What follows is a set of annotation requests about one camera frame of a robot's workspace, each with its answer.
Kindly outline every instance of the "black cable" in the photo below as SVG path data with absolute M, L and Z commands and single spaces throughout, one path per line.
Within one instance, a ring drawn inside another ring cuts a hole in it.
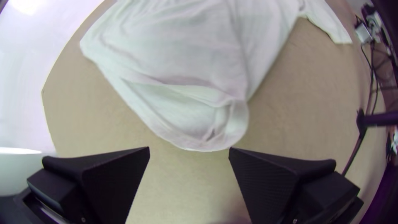
M 374 77 L 376 77 L 376 98 L 374 99 L 374 104 L 373 104 L 373 109 L 372 109 L 372 115 L 374 114 L 374 111 L 376 109 L 376 104 L 377 104 L 377 98 L 379 97 L 379 77 L 377 76 L 376 70 L 373 67 L 373 56 L 374 56 L 374 41 L 371 42 L 371 50 L 370 50 L 370 60 L 371 60 L 371 71 L 374 73 Z
M 364 52 L 364 45 L 363 44 L 361 44 L 361 51 L 362 51 L 362 54 L 365 56 L 365 58 L 366 58 L 366 62 L 368 63 L 368 65 L 369 65 L 369 69 L 370 69 L 370 87 L 369 87 L 369 97 L 368 97 L 368 104 L 367 104 L 367 106 L 366 106 L 366 110 L 365 110 L 365 113 L 366 114 L 368 114 L 368 112 L 369 112 L 369 109 L 370 109 L 370 104 L 371 104 L 371 100 L 372 100 L 372 89 L 373 89 L 373 81 L 374 81 L 374 78 L 373 78 L 373 70 L 372 70 L 372 65 L 370 64 L 370 62 L 369 62 L 369 59 L 368 59 L 368 57 L 366 56 L 366 54 L 365 54 L 365 52 Z

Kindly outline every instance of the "white cloth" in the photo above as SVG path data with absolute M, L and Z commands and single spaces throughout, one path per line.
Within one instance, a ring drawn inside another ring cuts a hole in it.
M 351 43 L 323 0 L 120 0 L 80 47 L 156 135 L 216 151 L 245 134 L 246 102 L 298 16 Z

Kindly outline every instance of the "tan tabletop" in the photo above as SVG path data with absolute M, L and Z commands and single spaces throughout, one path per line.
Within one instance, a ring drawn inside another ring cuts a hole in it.
M 237 147 L 302 159 L 333 158 L 337 171 L 343 170 L 358 137 L 356 111 L 366 107 L 370 78 L 354 34 L 354 14 L 345 0 L 328 2 L 354 44 L 336 45 L 323 31 L 299 19 L 249 102 L 249 128 Z M 105 0 L 81 25 L 43 88 L 58 154 L 75 157 L 149 146 L 151 158 L 128 224 L 248 222 L 228 151 L 184 151 L 160 139 L 81 54 L 80 39 L 111 5 L 111 0 Z M 383 109 L 380 97 L 376 110 Z M 383 175 L 385 141 L 385 129 L 370 129 L 348 172 L 365 201 L 357 220 Z

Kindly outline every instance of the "white wall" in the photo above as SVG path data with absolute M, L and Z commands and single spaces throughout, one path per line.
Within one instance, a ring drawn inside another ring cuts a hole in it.
M 0 13 L 0 147 L 55 150 L 41 101 L 65 44 L 103 0 L 9 0 Z

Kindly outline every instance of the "crumpled fabric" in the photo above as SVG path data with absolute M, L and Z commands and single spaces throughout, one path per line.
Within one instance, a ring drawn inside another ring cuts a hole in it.
M 217 151 L 245 134 L 247 101 L 297 17 L 351 43 L 324 0 L 120 0 L 80 48 L 156 135 Z

